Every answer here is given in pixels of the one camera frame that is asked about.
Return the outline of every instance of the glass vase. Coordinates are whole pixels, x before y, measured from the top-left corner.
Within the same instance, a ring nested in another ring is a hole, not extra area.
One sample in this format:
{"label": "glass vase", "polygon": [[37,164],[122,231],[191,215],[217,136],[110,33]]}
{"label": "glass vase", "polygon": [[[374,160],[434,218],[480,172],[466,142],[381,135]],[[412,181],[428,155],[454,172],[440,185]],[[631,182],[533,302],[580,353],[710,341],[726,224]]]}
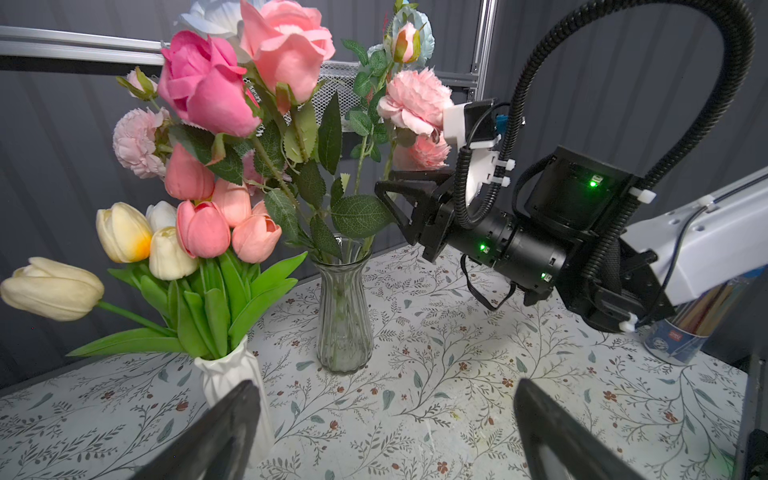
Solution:
{"label": "glass vase", "polygon": [[348,373],[364,366],[373,353],[373,332],[362,286],[362,271],[371,254],[362,253],[358,240],[337,240],[342,259],[311,257],[321,278],[317,355],[329,371]]}

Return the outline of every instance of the peach tulip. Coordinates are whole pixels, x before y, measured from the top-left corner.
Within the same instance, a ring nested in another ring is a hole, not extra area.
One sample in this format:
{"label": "peach tulip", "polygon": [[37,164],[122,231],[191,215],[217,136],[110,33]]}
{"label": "peach tulip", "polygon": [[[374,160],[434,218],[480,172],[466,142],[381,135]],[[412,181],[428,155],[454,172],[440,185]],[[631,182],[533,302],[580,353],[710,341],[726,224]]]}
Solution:
{"label": "peach tulip", "polygon": [[165,191],[179,200],[203,200],[214,192],[214,173],[176,144],[166,165]]}
{"label": "peach tulip", "polygon": [[283,229],[267,215],[251,215],[232,232],[232,248],[243,262],[262,263],[275,250],[282,233]]}
{"label": "peach tulip", "polygon": [[250,217],[250,195],[242,185],[220,178],[216,180],[214,196],[210,200],[219,207],[230,227],[237,227]]}
{"label": "peach tulip", "polygon": [[196,207],[189,200],[179,205],[176,219],[179,244],[190,257],[214,258],[227,251],[230,227],[213,202]]}

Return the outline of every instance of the hot pink rose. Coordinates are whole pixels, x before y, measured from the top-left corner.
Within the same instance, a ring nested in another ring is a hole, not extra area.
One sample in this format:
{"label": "hot pink rose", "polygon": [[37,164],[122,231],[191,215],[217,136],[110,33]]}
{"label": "hot pink rose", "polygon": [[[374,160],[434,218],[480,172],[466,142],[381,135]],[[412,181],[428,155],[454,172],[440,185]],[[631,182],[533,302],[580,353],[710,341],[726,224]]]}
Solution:
{"label": "hot pink rose", "polygon": [[[336,53],[331,32],[320,26],[320,12],[290,0],[272,0],[260,12],[240,0],[240,12],[240,47],[253,59],[266,86],[275,93],[278,82],[288,84],[299,103],[308,101],[320,65]],[[287,111],[283,102],[278,108]]]}
{"label": "hot pink rose", "polygon": [[139,178],[165,177],[165,165],[154,154],[154,132],[168,118],[168,110],[152,113],[149,108],[131,110],[114,126],[112,148],[120,165]]}
{"label": "hot pink rose", "polygon": [[[157,93],[182,120],[215,134],[247,137],[261,125],[245,101],[243,74],[237,56],[223,38],[207,40],[180,31],[162,50],[165,57]],[[256,100],[247,93],[253,103]]]}
{"label": "hot pink rose", "polygon": [[437,144],[429,135],[419,135],[410,148],[398,145],[392,160],[397,170],[437,170],[445,166],[449,151],[442,134]]}
{"label": "hot pink rose", "polygon": [[397,127],[430,135],[442,130],[442,111],[452,105],[451,89],[442,84],[434,71],[425,68],[398,73],[387,84],[386,95],[377,110]]}

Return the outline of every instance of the floral tablecloth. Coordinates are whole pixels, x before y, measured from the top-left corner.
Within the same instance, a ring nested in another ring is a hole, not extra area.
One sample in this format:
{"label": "floral tablecloth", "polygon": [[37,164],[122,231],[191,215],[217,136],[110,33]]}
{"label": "floral tablecloth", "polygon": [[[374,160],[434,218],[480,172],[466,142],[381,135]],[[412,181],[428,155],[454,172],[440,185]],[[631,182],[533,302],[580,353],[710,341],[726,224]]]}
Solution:
{"label": "floral tablecloth", "polygon": [[[670,366],[599,333],[556,295],[489,313],[458,253],[404,247],[365,272],[376,349],[336,376],[315,357],[319,281],[251,333],[277,444],[247,478],[528,478],[512,397],[536,381],[647,478],[727,478],[746,374],[700,353]],[[508,284],[476,266],[500,300]],[[185,355],[113,356],[0,398],[0,478],[129,478],[206,410]]]}

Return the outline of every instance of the cream tulip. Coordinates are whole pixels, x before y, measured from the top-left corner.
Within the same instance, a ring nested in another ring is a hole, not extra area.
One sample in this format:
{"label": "cream tulip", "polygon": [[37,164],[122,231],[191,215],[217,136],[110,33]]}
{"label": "cream tulip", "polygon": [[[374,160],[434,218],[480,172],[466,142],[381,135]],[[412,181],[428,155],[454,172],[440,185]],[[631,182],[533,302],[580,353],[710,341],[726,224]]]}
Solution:
{"label": "cream tulip", "polygon": [[131,205],[118,202],[96,213],[101,246],[116,263],[133,263],[149,257],[152,229],[147,218]]}
{"label": "cream tulip", "polygon": [[32,257],[0,283],[0,297],[9,306],[59,322],[87,315],[104,295],[104,285],[93,273]]}
{"label": "cream tulip", "polygon": [[152,236],[149,270],[160,280],[179,280],[197,270],[197,259],[179,245],[176,227],[165,227]]}

